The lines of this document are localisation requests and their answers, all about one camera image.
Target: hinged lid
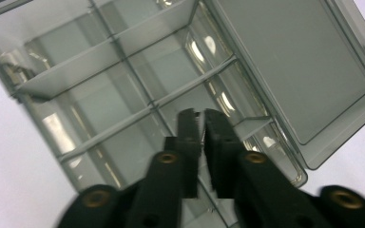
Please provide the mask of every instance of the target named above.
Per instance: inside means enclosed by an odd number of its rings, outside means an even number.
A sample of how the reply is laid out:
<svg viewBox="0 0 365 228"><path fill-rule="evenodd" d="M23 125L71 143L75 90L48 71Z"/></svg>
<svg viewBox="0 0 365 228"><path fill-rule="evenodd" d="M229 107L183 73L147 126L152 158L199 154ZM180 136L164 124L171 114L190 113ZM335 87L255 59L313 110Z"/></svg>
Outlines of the hinged lid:
<svg viewBox="0 0 365 228"><path fill-rule="evenodd" d="M214 7L298 157L318 168L365 124L365 22L355 3L218 0Z"/></svg>

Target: brass screw insert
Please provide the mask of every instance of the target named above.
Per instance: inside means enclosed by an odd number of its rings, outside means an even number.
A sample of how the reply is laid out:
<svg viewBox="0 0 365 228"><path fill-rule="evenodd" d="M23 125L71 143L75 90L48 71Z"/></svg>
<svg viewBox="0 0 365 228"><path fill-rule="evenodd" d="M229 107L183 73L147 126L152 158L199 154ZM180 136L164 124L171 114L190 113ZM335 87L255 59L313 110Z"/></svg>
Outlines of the brass screw insert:
<svg viewBox="0 0 365 228"><path fill-rule="evenodd" d="M264 163L266 161L265 156L260 153L250 153L245 156L245 159L252 163Z"/></svg>
<svg viewBox="0 0 365 228"><path fill-rule="evenodd" d="M173 163L177 160L177 156L173 154L162 154L159 155L157 159L161 163Z"/></svg>
<svg viewBox="0 0 365 228"><path fill-rule="evenodd" d="M97 190L88 193L83 197L83 204L86 207L101 207L109 200L109 193L103 190Z"/></svg>
<svg viewBox="0 0 365 228"><path fill-rule="evenodd" d="M348 209L358 209L363 206L363 202L360 198L343 190L336 190L332 192L331 200Z"/></svg>

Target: plastic storage box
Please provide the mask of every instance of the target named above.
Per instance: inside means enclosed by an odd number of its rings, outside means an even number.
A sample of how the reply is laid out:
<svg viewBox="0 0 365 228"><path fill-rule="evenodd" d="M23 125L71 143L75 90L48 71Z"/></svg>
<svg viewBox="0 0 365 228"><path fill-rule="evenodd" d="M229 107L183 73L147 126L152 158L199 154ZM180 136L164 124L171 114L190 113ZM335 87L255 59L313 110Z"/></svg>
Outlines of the plastic storage box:
<svg viewBox="0 0 365 228"><path fill-rule="evenodd" d="M78 190L141 179L190 107L301 186L365 124L365 22L353 1L6 0L0 79ZM233 225L200 171L183 225Z"/></svg>

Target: black plastic part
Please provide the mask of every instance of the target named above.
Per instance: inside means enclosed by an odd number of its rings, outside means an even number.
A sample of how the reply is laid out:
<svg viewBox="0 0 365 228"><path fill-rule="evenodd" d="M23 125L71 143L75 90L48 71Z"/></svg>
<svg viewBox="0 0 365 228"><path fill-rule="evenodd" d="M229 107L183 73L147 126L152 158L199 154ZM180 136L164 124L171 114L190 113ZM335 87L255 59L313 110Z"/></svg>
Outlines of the black plastic part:
<svg viewBox="0 0 365 228"><path fill-rule="evenodd" d="M336 227L365 227L365 199L341 186L321 190L318 205L325 217Z"/></svg>
<svg viewBox="0 0 365 228"><path fill-rule="evenodd" d="M133 203L127 228L180 227L183 159L174 151L155 155Z"/></svg>
<svg viewBox="0 0 365 228"><path fill-rule="evenodd" d="M124 227L139 182L118 192L109 185L84 190L64 213L59 228Z"/></svg>
<svg viewBox="0 0 365 228"><path fill-rule="evenodd" d="M205 147L207 165L218 198L232 199L237 180L237 156L246 151L226 116L205 110Z"/></svg>
<svg viewBox="0 0 365 228"><path fill-rule="evenodd" d="M177 137L167 137L164 144L164 150L174 150L184 156L182 197L187 199L198 197L198 165L202 150L196 119L193 108L181 111L178 116Z"/></svg>
<svg viewBox="0 0 365 228"><path fill-rule="evenodd" d="M244 152L238 166L235 204L240 227L333 227L265 155Z"/></svg>

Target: white surface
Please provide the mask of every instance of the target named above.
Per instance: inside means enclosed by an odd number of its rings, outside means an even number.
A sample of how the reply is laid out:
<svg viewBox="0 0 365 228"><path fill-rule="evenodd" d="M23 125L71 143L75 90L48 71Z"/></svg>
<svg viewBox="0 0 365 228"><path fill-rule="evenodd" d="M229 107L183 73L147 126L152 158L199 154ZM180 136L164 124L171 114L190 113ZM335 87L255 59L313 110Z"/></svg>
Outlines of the white surface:
<svg viewBox="0 0 365 228"><path fill-rule="evenodd" d="M0 227L52 227L74 195L26 111L0 85Z"/></svg>
<svg viewBox="0 0 365 228"><path fill-rule="evenodd" d="M365 127L308 173L308 192L339 184L365 196ZM74 194L22 106L0 85L0 227L52 227Z"/></svg>

